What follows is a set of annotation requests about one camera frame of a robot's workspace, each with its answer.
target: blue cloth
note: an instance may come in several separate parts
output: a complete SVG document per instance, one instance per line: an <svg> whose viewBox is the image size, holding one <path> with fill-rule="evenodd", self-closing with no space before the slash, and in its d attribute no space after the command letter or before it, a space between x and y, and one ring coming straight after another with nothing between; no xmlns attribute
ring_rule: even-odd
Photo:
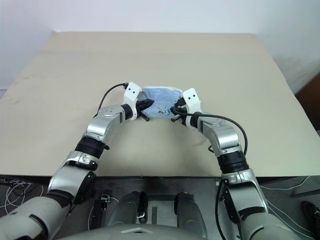
<svg viewBox="0 0 320 240"><path fill-rule="evenodd" d="M182 96L182 91L173 87L146 87L139 100L152 99L154 103L142 112L148 117L170 119L174 117L170 108Z"/></svg>

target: beige table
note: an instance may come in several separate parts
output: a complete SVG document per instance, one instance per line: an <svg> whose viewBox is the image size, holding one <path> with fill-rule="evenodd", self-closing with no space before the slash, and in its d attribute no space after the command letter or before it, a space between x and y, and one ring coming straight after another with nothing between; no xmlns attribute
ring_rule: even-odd
<svg viewBox="0 0 320 240"><path fill-rule="evenodd" d="M111 86L195 88L202 110L239 122L257 176L320 173L320 138L251 34L54 33L0 100L0 174L50 176ZM105 105L121 104L115 89ZM209 142L164 119L126 122L99 176L219 176Z"/></svg>

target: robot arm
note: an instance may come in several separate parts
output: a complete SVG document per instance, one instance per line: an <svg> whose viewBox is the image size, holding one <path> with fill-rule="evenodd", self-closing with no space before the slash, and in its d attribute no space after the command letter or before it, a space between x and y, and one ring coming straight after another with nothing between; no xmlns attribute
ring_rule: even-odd
<svg viewBox="0 0 320 240"><path fill-rule="evenodd" d="M148 117L141 113L153 100L138 101L141 87L131 82L126 87L122 105L103 107L84 131L75 150L50 180L44 196L30 199L0 219L0 239L52 239L73 206L85 202L92 194L104 149L114 130L125 120Z"/></svg>
<svg viewBox="0 0 320 240"><path fill-rule="evenodd" d="M268 213L266 198L231 125L202 113L201 101L193 88L182 94L171 111L176 115L171 119L173 122L182 119L182 124L196 128L210 141L222 172L222 199L229 219L239 225L241 239L300 239L280 219Z"/></svg>

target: floor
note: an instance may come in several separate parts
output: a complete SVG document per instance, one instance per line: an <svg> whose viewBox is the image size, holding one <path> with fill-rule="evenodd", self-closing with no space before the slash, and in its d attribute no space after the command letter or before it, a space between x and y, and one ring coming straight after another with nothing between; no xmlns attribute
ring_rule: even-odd
<svg viewBox="0 0 320 240"><path fill-rule="evenodd" d="M300 184L305 178L306 177L294 177L264 184L264 186L268 188L289 188L291 186ZM208 231L208 239L218 240L221 238L218 233L214 218L214 203L217 191L216 183L218 180L218 178L101 178L96 183L96 195L99 196L100 193L104 191L111 191L113 197L120 199L122 196L132 191L145 191L149 196L148 224L151 223L152 207L157 207L157 224L176 227L177 216L174 214L174 202L172 198L177 193L188 192L194 195L194 199L200 208ZM302 200L308 200L320 206L320 197L319 195L314 195L300 198L290 198L290 194L319 188L320 176L312 176L309 177L302 186L291 190L269 190L265 188L262 190L265 194L265 197L274 206L278 207L280 210L290 216L290 218L297 224L307 228L307 223L300 210L300 202ZM7 190L7 186L0 185L0 206L5 204ZM34 191L25 197L24 201L27 201L35 196L39 196L41 191L41 185L38 185L35 187ZM15 196L10 196L10 199L11 201L15 200ZM65 219L65 224L54 239L59 239L75 233L86 231L88 229L88 216L93 206L93 202L94 199L91 199L82 205L76 206L72 214ZM104 214L104 223L108 222L111 212L116 204L116 200L111 200L108 210ZM289 220L283 213L276 210L272 205L271 208L273 208L276 213L283 218L283 220L290 224L290 226L307 236L311 236L307 231L296 226L291 220ZM14 207L7 206L7 209L10 211L14 209ZM4 207L1 207L0 216L4 216L5 214L6 211ZM225 207L222 203L219 205L219 219L226 239L238 239L237 226L229 221ZM303 240L312 239L299 233L297 234Z"/></svg>

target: white wall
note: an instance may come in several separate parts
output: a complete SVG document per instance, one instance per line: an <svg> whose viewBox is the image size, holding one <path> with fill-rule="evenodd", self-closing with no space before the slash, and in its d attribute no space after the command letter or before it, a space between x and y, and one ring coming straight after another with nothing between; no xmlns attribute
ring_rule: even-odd
<svg viewBox="0 0 320 240"><path fill-rule="evenodd" d="M318 0L1 0L0 88L51 31L253 33L297 92L320 71Z"/></svg>

